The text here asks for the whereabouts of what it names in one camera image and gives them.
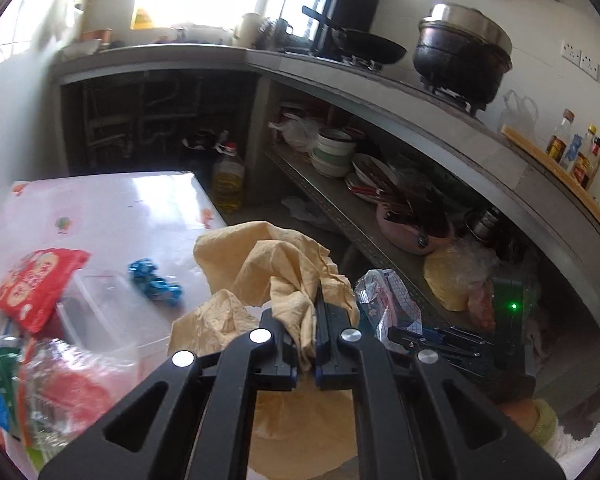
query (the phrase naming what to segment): blue wrapper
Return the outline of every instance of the blue wrapper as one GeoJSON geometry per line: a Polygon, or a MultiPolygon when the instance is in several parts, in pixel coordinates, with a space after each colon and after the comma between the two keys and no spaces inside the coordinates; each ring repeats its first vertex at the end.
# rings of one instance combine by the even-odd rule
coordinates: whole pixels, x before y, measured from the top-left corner
{"type": "Polygon", "coordinates": [[[154,274],[158,268],[150,259],[143,258],[129,265],[131,280],[152,301],[164,301],[175,306],[182,296],[182,287],[177,283],[169,283],[154,274]]]}

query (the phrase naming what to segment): silver pot lid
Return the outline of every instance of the silver pot lid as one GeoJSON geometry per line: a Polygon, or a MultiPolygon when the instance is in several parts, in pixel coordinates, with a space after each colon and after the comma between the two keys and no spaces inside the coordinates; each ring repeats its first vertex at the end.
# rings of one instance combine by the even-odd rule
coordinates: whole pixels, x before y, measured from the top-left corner
{"type": "Polygon", "coordinates": [[[511,55],[511,40],[507,33],[493,20],[471,7],[458,4],[437,4],[430,16],[420,20],[418,28],[442,27],[458,30],[478,40],[499,46],[508,56],[511,55]]]}

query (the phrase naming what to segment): stove burner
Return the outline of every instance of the stove burner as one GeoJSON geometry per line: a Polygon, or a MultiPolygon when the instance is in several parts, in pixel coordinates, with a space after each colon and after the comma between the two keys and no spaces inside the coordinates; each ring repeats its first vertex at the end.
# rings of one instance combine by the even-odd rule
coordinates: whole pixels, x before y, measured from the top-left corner
{"type": "Polygon", "coordinates": [[[433,83],[429,82],[426,78],[421,77],[420,80],[424,86],[424,89],[427,92],[435,95],[438,99],[444,101],[445,103],[457,108],[458,110],[462,110],[467,113],[469,117],[475,117],[475,113],[478,110],[484,110],[486,108],[485,104],[482,103],[471,103],[467,101],[460,94],[452,92],[446,88],[440,88],[439,86],[435,86],[433,83]]]}
{"type": "Polygon", "coordinates": [[[356,56],[342,56],[342,62],[348,66],[355,66],[357,68],[365,68],[370,72],[380,72],[382,65],[369,59],[362,59],[356,56]]]}

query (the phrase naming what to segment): silver screw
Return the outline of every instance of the silver screw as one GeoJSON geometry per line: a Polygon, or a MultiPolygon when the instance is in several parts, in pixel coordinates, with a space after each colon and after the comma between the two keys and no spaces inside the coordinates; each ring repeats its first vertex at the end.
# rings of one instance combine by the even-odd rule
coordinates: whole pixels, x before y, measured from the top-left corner
{"type": "Polygon", "coordinates": [[[271,332],[266,328],[257,328],[256,330],[251,331],[249,339],[254,343],[264,343],[271,339],[271,332]]]}
{"type": "Polygon", "coordinates": [[[188,350],[180,350],[179,352],[176,352],[171,358],[171,362],[180,368],[186,368],[195,360],[196,356],[188,350]]]}
{"type": "Polygon", "coordinates": [[[438,352],[433,350],[420,350],[418,352],[418,359],[426,365],[432,365],[438,360],[438,352]]]}
{"type": "Polygon", "coordinates": [[[340,337],[349,343],[360,341],[362,338],[362,332],[357,328],[346,328],[340,332],[340,337]]]}

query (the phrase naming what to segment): green bowl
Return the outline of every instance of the green bowl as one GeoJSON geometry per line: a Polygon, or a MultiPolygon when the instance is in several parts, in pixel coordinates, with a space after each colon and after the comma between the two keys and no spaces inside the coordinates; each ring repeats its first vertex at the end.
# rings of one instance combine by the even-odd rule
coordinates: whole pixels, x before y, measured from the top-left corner
{"type": "Polygon", "coordinates": [[[331,153],[324,152],[320,148],[314,148],[314,155],[328,164],[333,164],[341,168],[348,168],[351,163],[351,155],[331,155],[331,153]]]}

